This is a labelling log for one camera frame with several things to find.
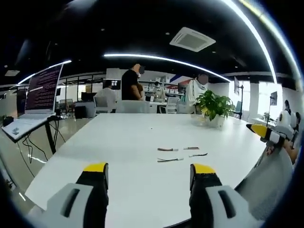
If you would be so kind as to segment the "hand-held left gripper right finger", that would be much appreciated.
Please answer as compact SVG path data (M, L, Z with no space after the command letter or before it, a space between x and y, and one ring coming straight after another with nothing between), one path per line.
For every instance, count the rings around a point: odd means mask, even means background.
M247 201L222 185L207 165L190 165L190 225L192 228L241 228L252 225Z

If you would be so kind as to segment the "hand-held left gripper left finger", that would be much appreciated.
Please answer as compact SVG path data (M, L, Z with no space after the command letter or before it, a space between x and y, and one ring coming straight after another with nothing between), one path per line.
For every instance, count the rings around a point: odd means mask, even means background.
M108 163L90 164L47 201L46 227L104 228L108 203Z

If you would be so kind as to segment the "person's right hand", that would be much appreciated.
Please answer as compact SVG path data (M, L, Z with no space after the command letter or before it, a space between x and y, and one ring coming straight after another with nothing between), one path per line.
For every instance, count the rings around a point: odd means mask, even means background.
M292 164L295 165L299 149L298 148L293 149L292 146L291 146L291 144L290 144L290 142L288 140L284 141L283 148L285 149L285 151L289 155ZM268 149L266 151L266 154L267 155L271 155L274 152L274 150L275 150L274 146L268 147Z

